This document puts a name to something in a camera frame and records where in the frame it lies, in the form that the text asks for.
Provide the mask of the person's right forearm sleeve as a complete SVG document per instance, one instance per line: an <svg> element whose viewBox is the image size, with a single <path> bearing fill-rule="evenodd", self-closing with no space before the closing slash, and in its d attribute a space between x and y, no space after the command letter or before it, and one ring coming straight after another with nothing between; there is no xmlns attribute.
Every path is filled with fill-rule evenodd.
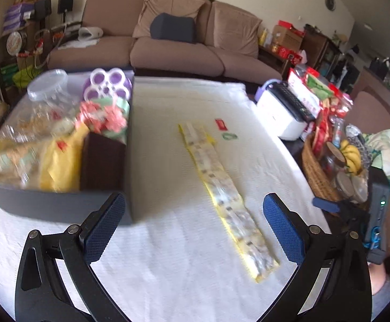
<svg viewBox="0 0 390 322"><path fill-rule="evenodd" d="M390 303L390 278L384 264L368 264L372 289L372 316L371 321L377 318Z"/></svg>

